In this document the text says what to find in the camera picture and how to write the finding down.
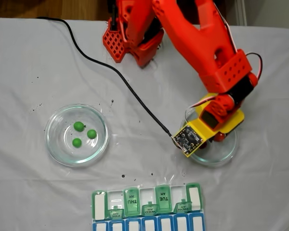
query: green pill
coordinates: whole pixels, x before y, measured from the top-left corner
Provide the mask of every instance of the green pill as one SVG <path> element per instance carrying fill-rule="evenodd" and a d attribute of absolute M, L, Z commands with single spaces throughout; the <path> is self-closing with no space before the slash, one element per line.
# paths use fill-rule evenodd
<path fill-rule="evenodd" d="M 76 131 L 83 131 L 85 129 L 85 126 L 83 125 L 83 123 L 81 123 L 80 121 L 75 122 L 74 123 L 74 129 Z"/>
<path fill-rule="evenodd" d="M 87 132 L 87 136 L 90 138 L 90 139 L 95 139 L 96 138 L 96 131 L 91 129 Z"/>
<path fill-rule="evenodd" d="M 81 146 L 81 139 L 79 138 L 73 139 L 72 144 L 75 148 L 79 148 Z"/>

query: orange servo bracket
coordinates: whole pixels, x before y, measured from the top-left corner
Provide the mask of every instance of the orange servo bracket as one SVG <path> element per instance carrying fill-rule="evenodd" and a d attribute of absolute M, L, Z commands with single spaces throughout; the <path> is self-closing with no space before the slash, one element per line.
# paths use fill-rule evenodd
<path fill-rule="evenodd" d="M 151 38 L 144 36 L 155 17 L 151 0 L 117 0 L 117 28 L 111 30 L 112 19 L 108 20 L 103 44 L 115 60 L 120 63 L 126 53 L 131 53 L 139 66 L 146 65 L 156 54 L 164 30 L 160 27 Z"/>

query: white tablecloth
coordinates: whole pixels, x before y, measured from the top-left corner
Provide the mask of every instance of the white tablecloth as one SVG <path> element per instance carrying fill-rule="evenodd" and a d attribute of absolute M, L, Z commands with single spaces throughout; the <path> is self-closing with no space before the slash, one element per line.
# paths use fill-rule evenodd
<path fill-rule="evenodd" d="M 113 62 L 106 22 L 69 23 L 85 53 L 116 66 L 171 133 L 206 93 L 167 36 L 140 69 L 129 54 Z M 92 191 L 187 182 L 202 185 L 207 231 L 289 231 L 289 30 L 232 33 L 264 69 L 242 106 L 237 155 L 210 169 L 180 153 L 113 71 L 83 58 L 62 23 L 0 19 L 0 231 L 90 231 Z M 88 168 L 60 165 L 45 148 L 47 120 L 71 103 L 100 110 L 111 130 L 107 153 Z"/>

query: petri dish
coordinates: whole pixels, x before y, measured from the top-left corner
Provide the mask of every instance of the petri dish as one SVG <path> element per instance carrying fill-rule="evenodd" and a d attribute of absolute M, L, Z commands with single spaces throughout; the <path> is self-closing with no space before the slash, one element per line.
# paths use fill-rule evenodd
<path fill-rule="evenodd" d="M 82 132 L 74 129 L 74 123 L 85 125 Z M 95 139 L 89 139 L 87 131 L 94 129 Z M 72 141 L 81 139 L 81 146 L 74 147 Z M 109 141 L 109 130 L 104 117 L 93 107 L 71 104 L 60 108 L 49 119 L 45 129 L 45 143 L 50 155 L 60 164 L 70 167 L 87 166 L 97 161 L 104 153 Z"/>
<path fill-rule="evenodd" d="M 195 110 L 190 111 L 186 118 L 188 121 L 198 118 Z M 184 127 L 186 121 L 183 120 L 181 128 Z M 220 167 L 227 164 L 236 154 L 238 148 L 238 134 L 234 130 L 230 132 L 222 142 L 209 142 L 203 149 L 198 149 L 189 158 L 193 161 L 208 167 Z"/>

